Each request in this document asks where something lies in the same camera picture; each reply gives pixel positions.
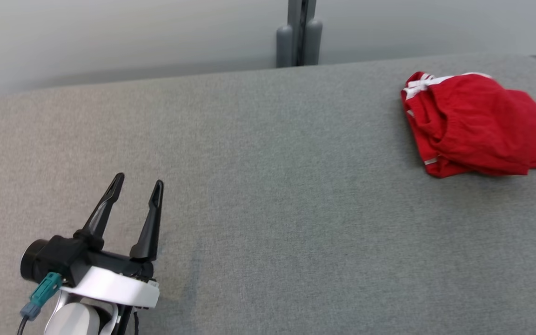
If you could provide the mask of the red shorts with white hem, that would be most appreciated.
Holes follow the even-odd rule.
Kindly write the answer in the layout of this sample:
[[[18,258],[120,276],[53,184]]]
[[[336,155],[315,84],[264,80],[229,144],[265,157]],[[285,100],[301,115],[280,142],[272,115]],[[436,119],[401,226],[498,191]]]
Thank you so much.
[[[481,73],[434,77],[422,85],[422,106],[410,105],[439,155],[441,178],[536,169],[536,102],[526,92]]]

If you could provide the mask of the grey partition post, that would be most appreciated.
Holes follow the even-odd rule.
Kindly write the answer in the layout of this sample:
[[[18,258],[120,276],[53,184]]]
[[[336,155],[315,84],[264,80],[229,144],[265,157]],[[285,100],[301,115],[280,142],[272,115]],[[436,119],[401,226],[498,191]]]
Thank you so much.
[[[287,24],[276,30],[276,67],[319,64],[323,23],[317,0],[288,0]]]

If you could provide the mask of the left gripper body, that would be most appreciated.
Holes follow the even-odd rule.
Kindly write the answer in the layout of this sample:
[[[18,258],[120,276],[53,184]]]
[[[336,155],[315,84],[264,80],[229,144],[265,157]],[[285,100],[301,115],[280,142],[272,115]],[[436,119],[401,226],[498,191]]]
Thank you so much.
[[[87,253],[88,271],[69,294],[137,308],[155,308],[160,297],[151,261],[141,261],[109,252]]]

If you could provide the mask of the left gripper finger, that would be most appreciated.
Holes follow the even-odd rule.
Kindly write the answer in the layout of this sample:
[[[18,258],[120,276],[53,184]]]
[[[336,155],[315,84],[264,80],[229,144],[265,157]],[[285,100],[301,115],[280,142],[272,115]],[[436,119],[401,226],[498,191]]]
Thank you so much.
[[[138,242],[130,250],[130,258],[136,261],[155,261],[161,227],[164,183],[157,180],[148,202],[149,211],[141,229]]]
[[[115,175],[106,192],[96,204],[95,209],[89,216],[83,228],[78,229],[73,237],[84,241],[89,249],[101,251],[104,246],[104,232],[113,205],[119,199],[121,188],[125,180],[124,173]]]

